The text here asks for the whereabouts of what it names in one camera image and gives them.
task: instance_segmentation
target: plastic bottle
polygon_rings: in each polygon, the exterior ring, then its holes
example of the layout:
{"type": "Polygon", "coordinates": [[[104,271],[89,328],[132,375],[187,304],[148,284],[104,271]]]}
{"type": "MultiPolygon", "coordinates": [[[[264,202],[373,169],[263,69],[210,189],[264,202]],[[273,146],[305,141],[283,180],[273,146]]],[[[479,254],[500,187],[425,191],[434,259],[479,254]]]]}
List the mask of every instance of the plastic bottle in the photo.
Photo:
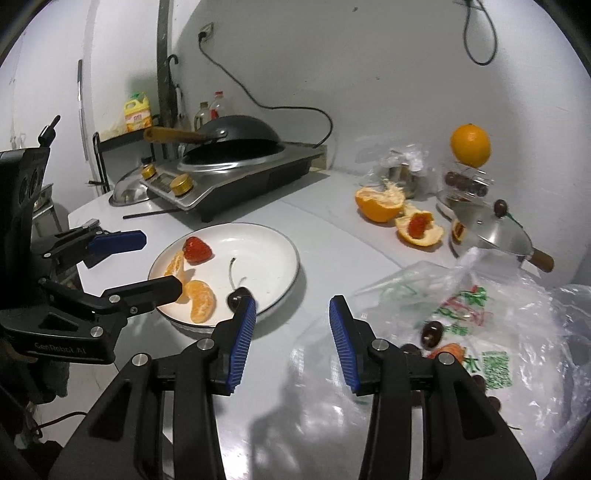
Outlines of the plastic bottle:
{"type": "Polygon", "coordinates": [[[205,125],[212,119],[212,114],[209,112],[207,102],[201,102],[199,106],[201,107],[201,110],[197,112],[197,115],[195,115],[195,120],[193,122],[195,131],[199,130],[203,125],[205,125]]]}
{"type": "Polygon", "coordinates": [[[221,116],[231,115],[232,112],[230,110],[230,104],[223,97],[223,91],[220,90],[219,92],[216,92],[216,97],[214,98],[212,104],[209,107],[209,112],[211,113],[212,120],[221,116]]]}
{"type": "Polygon", "coordinates": [[[134,93],[123,107],[125,126],[128,132],[152,126],[150,102],[145,92],[134,93]]]}

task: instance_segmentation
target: yellow bottle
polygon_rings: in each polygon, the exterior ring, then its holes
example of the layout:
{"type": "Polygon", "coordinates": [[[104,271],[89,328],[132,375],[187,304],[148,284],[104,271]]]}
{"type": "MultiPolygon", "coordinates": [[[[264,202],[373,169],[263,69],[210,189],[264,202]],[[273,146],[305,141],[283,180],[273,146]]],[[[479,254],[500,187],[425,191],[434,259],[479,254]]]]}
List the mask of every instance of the yellow bottle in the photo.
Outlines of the yellow bottle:
{"type": "Polygon", "coordinates": [[[152,126],[150,102],[145,92],[134,93],[123,108],[125,125],[128,132],[142,130],[152,126]]]}

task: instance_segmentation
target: orange segment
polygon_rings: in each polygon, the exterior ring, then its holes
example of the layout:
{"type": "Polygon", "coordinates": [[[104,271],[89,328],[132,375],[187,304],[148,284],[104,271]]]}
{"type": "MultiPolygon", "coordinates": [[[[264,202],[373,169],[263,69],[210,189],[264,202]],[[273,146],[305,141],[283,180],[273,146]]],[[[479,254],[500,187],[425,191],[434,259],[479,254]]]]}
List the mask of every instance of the orange segment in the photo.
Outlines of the orange segment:
{"type": "Polygon", "coordinates": [[[182,250],[176,252],[168,267],[166,267],[164,276],[168,275],[174,275],[184,285],[184,255],[182,250]]]}
{"type": "Polygon", "coordinates": [[[185,283],[183,293],[192,300],[191,321],[203,323],[209,320],[216,306],[216,297],[204,281],[191,280],[185,283]]]}

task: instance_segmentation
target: pot lid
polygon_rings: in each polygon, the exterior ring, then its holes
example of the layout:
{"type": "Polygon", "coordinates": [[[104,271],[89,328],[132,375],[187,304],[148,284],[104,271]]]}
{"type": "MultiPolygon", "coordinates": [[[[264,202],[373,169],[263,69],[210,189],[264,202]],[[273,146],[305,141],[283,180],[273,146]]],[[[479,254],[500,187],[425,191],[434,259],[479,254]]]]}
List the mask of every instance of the pot lid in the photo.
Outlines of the pot lid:
{"type": "Polygon", "coordinates": [[[498,216],[488,205],[476,205],[468,202],[458,202],[453,211],[457,220],[468,230],[477,234],[480,238],[489,242],[499,250],[515,255],[529,256],[534,247],[525,230],[510,215],[504,213],[498,216]]]}

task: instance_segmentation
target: yellow knob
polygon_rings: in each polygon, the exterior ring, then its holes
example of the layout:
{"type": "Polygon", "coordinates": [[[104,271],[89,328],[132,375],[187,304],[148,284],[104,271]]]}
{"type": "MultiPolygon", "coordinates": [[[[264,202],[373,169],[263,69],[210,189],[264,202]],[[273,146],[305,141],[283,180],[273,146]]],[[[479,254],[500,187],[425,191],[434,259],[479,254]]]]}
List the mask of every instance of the yellow knob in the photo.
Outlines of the yellow knob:
{"type": "Polygon", "coordinates": [[[176,197],[180,197],[193,188],[193,180],[186,173],[181,173],[172,182],[170,189],[176,197]]]}
{"type": "Polygon", "coordinates": [[[156,175],[156,167],[154,167],[153,163],[146,165],[142,169],[142,176],[144,180],[151,179],[154,175],[156,175]]]}

